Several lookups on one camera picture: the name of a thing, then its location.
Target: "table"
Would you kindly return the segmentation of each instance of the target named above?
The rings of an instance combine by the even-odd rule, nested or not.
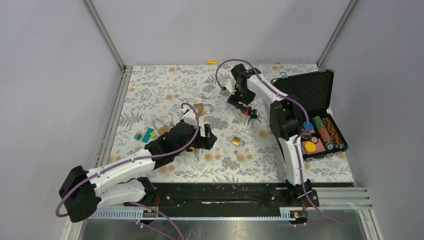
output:
[[[232,78],[233,64],[224,65],[218,79],[225,84]],[[270,81],[287,76],[318,71],[316,64],[254,64]],[[213,112],[200,117],[218,137],[211,150],[183,152],[175,160],[155,171],[142,174],[152,182],[274,183],[286,179],[286,169],[277,141],[271,133],[265,105],[258,97],[251,103],[258,110],[258,120],[227,103],[228,91],[220,91],[215,82],[216,65],[139,65],[134,66],[115,133],[108,163],[130,155],[146,143],[135,134],[153,128],[153,120],[176,124],[182,119],[180,104],[204,103]],[[233,137],[244,146],[232,144]],[[345,153],[305,164],[312,182],[353,182]]]

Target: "floral pattern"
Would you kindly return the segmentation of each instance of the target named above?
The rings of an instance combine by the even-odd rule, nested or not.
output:
[[[225,84],[233,64],[224,65],[218,79]],[[255,65],[267,80],[315,72],[315,64]],[[153,120],[174,125],[182,118],[180,104],[211,104],[213,111],[200,117],[218,137],[211,150],[183,152],[174,162],[148,172],[152,182],[282,182],[286,179],[283,157],[270,130],[265,104],[258,97],[251,103],[258,119],[249,121],[227,103],[228,91],[215,81],[216,65],[142,65],[133,68],[109,163],[130,155],[146,143],[134,139],[153,128]],[[232,144],[240,138],[244,146]],[[345,153],[305,164],[313,182],[352,182]]]

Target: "blue disc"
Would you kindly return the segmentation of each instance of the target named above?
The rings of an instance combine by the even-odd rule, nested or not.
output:
[[[306,122],[305,121],[303,122],[303,128],[304,129],[306,128]],[[307,126],[307,130],[312,131],[313,129],[314,129],[314,125],[312,125],[312,123],[309,122],[309,126]]]

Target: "white wall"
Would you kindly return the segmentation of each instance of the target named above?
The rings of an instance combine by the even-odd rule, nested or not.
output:
[[[423,239],[424,1],[359,1],[325,63],[331,104],[386,240]]]
[[[80,0],[1,1],[0,59],[0,239],[58,240],[59,187],[92,166],[119,69]]]
[[[93,0],[128,65],[316,63],[349,0]]]

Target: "stack of poker chips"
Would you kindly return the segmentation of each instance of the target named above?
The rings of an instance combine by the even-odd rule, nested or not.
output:
[[[327,129],[328,133],[330,134],[331,139],[334,141],[334,147],[336,149],[342,149],[345,147],[343,144],[342,139],[340,138],[339,134],[337,134],[336,128],[334,127],[333,123],[328,117],[325,117],[322,119],[322,122],[325,125],[325,128]]]
[[[334,149],[333,140],[329,132],[327,131],[326,126],[324,125],[321,118],[319,116],[315,116],[314,118],[312,118],[312,122],[313,124],[315,124],[315,127],[318,130],[318,133],[321,136],[322,141],[324,141],[325,149],[327,150]]]

